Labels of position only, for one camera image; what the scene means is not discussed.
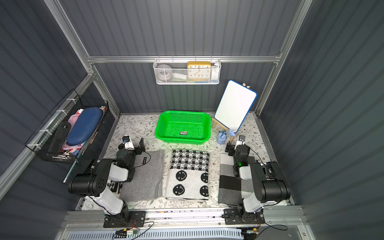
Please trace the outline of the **grey black checkered scarf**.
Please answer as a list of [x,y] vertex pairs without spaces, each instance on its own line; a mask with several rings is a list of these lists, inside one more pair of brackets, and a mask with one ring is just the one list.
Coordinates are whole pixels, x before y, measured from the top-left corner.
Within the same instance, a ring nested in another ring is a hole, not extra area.
[[257,200],[252,181],[251,167],[240,167],[240,175],[234,175],[234,158],[220,154],[220,180],[218,203],[236,206],[243,200]]

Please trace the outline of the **plain grey scarf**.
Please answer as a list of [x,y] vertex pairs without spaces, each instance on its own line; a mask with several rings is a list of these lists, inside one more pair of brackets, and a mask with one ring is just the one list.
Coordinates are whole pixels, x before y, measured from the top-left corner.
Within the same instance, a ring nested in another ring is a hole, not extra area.
[[123,183],[120,199],[125,202],[151,201],[162,196],[165,154],[163,150],[145,152],[136,157],[135,174]]

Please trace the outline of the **smiley houndstooth knit scarf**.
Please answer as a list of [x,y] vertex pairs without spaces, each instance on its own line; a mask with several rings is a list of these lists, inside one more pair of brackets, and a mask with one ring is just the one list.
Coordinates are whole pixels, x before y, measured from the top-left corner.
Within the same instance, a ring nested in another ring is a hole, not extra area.
[[194,150],[173,150],[165,198],[174,201],[209,199],[210,154]]

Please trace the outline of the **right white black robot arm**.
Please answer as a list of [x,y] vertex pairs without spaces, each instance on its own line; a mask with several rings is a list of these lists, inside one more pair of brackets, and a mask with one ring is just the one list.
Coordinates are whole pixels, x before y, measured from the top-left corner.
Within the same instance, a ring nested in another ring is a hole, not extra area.
[[219,203],[230,206],[225,218],[263,221],[263,208],[288,200],[291,191],[277,162],[264,163],[240,135],[221,155]]

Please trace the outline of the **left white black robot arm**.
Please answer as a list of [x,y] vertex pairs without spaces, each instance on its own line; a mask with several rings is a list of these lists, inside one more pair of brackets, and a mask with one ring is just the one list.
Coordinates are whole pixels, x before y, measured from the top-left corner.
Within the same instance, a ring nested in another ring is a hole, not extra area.
[[69,182],[69,193],[89,198],[101,207],[105,212],[106,228],[133,225],[136,219],[129,213],[127,204],[110,190],[108,181],[131,182],[136,172],[136,156],[145,151],[143,138],[135,147],[130,136],[122,137],[116,159],[93,160],[83,173],[76,174]]

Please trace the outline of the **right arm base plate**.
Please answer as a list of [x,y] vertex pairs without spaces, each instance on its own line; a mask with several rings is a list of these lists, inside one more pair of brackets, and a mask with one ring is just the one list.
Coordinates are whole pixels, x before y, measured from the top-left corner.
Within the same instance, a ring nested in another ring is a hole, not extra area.
[[225,220],[226,225],[261,225],[265,223],[264,213],[262,211],[256,213],[247,213],[242,210],[229,208],[224,209],[221,217]]

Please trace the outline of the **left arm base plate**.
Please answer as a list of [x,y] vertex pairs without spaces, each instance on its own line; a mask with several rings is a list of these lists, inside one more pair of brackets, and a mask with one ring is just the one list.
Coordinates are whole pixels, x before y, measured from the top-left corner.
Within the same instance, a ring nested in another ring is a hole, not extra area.
[[105,215],[103,228],[141,228],[144,226],[145,211],[133,211],[118,215]]

